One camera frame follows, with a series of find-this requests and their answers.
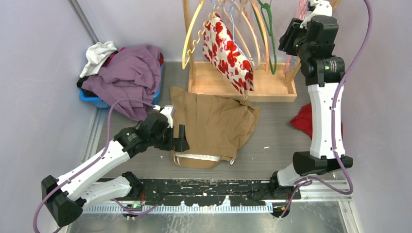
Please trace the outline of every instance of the robotic arm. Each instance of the robotic arm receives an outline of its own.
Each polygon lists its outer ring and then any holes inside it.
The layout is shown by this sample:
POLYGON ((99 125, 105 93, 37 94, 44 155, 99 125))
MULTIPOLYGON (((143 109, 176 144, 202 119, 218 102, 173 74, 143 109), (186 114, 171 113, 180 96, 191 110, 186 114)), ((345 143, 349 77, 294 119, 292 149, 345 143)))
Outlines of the robotic arm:
MULTIPOLYGON (((332 150, 330 126, 331 106, 335 91, 343 75, 345 63, 341 57, 332 55, 334 40, 338 32, 337 20, 332 15, 332 7, 325 0, 311 0, 311 14, 305 20, 293 18, 286 33, 280 39, 279 50, 288 55, 298 56, 301 72, 305 76, 312 104, 313 138, 310 151, 295 152, 292 164, 276 171, 271 177, 273 189, 284 192, 293 190, 294 183, 307 175, 321 175, 340 169, 332 150)), ((336 105, 335 150, 345 167, 352 167, 352 158, 345 156, 341 133, 341 97, 336 105)))
MULTIPOLYGON (((46 206, 57 225, 66 226, 74 222, 83 210, 114 198, 136 199, 143 191, 142 183, 132 172, 123 173, 114 180, 93 185, 99 178, 117 165, 128 161, 150 146, 160 150, 185 151, 189 145, 185 137, 185 126, 179 125, 179 137, 173 137, 173 106, 161 109, 156 106, 144 121, 131 128, 122 129, 110 141, 106 154, 92 167, 81 173, 58 190, 46 202, 46 206)), ((45 198, 62 182, 90 165, 101 156, 103 150, 74 170, 57 179, 48 176, 41 182, 42 197, 45 198)))

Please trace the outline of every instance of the purple cloth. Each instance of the purple cloth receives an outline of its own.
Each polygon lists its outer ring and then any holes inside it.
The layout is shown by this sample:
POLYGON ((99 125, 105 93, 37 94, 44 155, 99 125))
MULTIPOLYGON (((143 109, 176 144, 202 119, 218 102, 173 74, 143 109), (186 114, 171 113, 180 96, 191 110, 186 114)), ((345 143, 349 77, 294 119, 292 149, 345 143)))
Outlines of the purple cloth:
MULTIPOLYGON (((125 48, 83 82, 82 88, 92 91, 110 106, 121 99, 138 99, 151 103, 160 85, 160 48, 140 45, 125 48)), ((144 120, 150 107, 137 101, 122 101, 115 109, 133 120, 144 120)))

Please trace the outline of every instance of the wall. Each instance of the wall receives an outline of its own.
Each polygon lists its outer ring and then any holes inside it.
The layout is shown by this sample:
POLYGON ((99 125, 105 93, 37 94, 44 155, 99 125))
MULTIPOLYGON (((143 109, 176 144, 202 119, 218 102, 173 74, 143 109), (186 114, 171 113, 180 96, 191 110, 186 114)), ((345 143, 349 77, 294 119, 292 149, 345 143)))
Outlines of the wall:
MULTIPOLYGON (((118 47, 150 43, 162 48, 166 61, 182 61, 183 45, 186 38, 182 0, 78 0, 78 2, 101 41, 113 40, 118 47)), ((277 46, 279 38, 285 33, 291 17, 295 14, 298 2, 299 0, 273 0, 273 28, 277 46), (279 10, 278 4, 282 4, 281 10, 279 10)), ((192 16, 199 0, 189 0, 189 3, 192 16)), ((193 39, 196 39, 197 32, 203 29, 202 24, 208 19, 207 16, 211 9, 210 0, 205 0, 193 28, 193 39)), ((250 7, 247 10, 252 18, 258 41, 263 46, 258 27, 254 23, 253 11, 250 7)), ((239 26, 239 30, 251 50, 252 57, 256 59, 257 53, 252 46, 250 30, 247 30, 245 21, 236 13, 235 11, 235 24, 239 26)), ((229 25, 223 14, 221 16, 223 21, 229 25)), ((277 54, 280 61, 285 61, 284 53, 278 51, 277 54)), ((201 46, 195 50, 195 59, 204 60, 201 46)))
MULTIPOLYGON (((0 232, 33 232, 40 182, 83 156, 95 108, 75 87, 91 45, 70 5, 0 2, 0 232)), ((41 232, 54 220, 43 208, 41 232)))
MULTIPOLYGON (((371 0, 372 34, 343 93, 346 154, 353 156, 353 198, 364 232, 410 232, 412 109, 410 1, 371 0)), ((335 54, 349 66, 365 35, 362 0, 344 0, 334 16, 335 54)))

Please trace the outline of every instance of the wooden rack base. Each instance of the wooden rack base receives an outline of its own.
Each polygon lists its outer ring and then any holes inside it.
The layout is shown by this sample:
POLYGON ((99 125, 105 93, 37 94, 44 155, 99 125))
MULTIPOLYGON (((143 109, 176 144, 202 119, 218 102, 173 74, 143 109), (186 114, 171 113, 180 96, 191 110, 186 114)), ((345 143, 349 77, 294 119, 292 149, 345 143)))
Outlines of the wooden rack base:
POLYGON ((293 102, 297 97, 294 80, 292 79, 289 85, 286 84, 284 63, 277 64, 275 75, 266 73, 264 65, 254 70, 255 90, 248 92, 247 99, 209 62, 194 62, 194 66, 190 67, 189 75, 189 92, 192 93, 263 102, 293 102))

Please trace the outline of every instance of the laundry basket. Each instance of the laundry basket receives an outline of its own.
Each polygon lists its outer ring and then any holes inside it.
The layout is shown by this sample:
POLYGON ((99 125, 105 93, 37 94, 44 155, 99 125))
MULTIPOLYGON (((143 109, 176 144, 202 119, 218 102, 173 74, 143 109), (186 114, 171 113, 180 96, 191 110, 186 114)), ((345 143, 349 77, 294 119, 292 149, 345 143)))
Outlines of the laundry basket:
MULTIPOLYGON (((160 66, 160 72, 162 74, 162 78, 160 79, 160 84, 159 84, 159 89, 157 92, 153 95, 153 101, 152 104, 156 105, 159 103, 159 98, 160 98, 160 91, 162 87, 162 80, 163 80, 163 64, 160 66)), ((110 108, 110 105, 108 105, 106 102, 104 102, 101 98, 99 97, 87 97, 82 90, 80 90, 80 99, 94 104, 98 108, 110 108)))

